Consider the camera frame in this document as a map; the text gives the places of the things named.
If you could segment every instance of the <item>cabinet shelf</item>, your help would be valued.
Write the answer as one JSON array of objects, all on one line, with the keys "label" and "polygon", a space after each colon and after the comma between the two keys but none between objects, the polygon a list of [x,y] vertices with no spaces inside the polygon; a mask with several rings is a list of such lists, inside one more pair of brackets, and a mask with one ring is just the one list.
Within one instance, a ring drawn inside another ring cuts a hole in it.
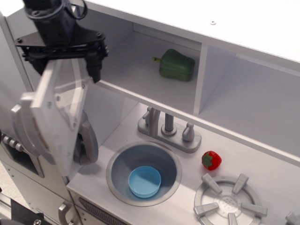
[{"label": "cabinet shelf", "polygon": [[300,158],[300,77],[236,58],[200,118]]},{"label": "cabinet shelf", "polygon": [[[166,50],[173,48],[195,60],[196,65],[190,81],[183,82],[160,76],[159,64],[151,60],[160,58]],[[151,99],[165,107],[192,113],[195,102],[197,72],[200,52],[173,44],[138,32],[110,49],[109,57],[103,62],[100,85],[123,94]]]}]

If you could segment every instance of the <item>stove burner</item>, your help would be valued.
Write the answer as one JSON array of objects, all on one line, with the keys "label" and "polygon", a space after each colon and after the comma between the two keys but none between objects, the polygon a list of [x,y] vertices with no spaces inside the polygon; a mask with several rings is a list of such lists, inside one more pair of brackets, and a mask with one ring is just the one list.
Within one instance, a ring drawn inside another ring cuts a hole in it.
[{"label": "stove burner", "polygon": [[259,225],[267,216],[256,192],[247,184],[248,177],[202,177],[195,196],[194,212],[202,225]]}]

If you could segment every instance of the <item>vent grille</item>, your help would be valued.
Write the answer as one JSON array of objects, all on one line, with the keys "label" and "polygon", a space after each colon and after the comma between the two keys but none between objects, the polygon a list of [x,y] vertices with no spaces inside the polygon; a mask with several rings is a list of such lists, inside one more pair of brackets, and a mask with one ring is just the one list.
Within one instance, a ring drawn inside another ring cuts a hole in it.
[{"label": "vent grille", "polygon": [[97,206],[93,205],[92,203],[79,198],[81,204],[85,207],[85,209],[90,212],[92,215],[100,219],[101,221],[107,223],[108,225],[127,225],[124,222],[120,221],[116,217],[110,215],[109,213],[101,210]]}]

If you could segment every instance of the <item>blue bowl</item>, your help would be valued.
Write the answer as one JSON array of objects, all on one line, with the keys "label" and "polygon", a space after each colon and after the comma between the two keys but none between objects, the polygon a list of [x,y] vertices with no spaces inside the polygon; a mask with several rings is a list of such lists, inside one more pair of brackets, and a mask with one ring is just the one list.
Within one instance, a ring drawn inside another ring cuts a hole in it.
[{"label": "blue bowl", "polygon": [[149,198],[157,193],[161,177],[151,166],[141,166],[134,169],[128,178],[132,193],[140,198]]}]

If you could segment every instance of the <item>floor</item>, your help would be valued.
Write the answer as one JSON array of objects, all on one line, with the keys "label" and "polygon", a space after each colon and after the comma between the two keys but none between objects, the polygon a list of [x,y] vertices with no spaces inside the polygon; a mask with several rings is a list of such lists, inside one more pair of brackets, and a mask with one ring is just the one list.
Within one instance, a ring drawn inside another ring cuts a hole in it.
[{"label": "floor", "polygon": [[22,197],[21,193],[15,186],[13,180],[10,178],[9,174],[5,170],[3,164],[0,162],[0,187],[2,189],[2,194],[6,195],[7,197],[14,199],[16,202],[20,203],[21,205],[28,207],[28,204]]}]

